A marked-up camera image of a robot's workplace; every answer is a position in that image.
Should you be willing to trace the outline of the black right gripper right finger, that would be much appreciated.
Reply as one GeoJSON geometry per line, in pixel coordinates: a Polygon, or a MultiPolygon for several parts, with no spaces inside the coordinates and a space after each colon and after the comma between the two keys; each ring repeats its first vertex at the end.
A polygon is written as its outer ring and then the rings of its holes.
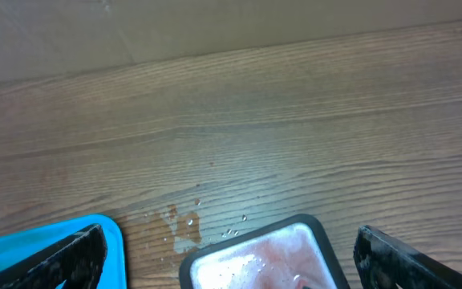
{"type": "Polygon", "coordinates": [[[364,288],[462,289],[462,274],[373,226],[359,227],[354,261],[364,288]]]}

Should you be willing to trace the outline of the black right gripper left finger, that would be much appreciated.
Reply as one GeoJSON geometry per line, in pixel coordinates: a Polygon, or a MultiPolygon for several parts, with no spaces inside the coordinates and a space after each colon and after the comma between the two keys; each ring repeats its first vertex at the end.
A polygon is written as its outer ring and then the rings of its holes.
{"type": "Polygon", "coordinates": [[[103,228],[90,224],[0,271],[0,289],[95,289],[106,257],[103,228]]]}

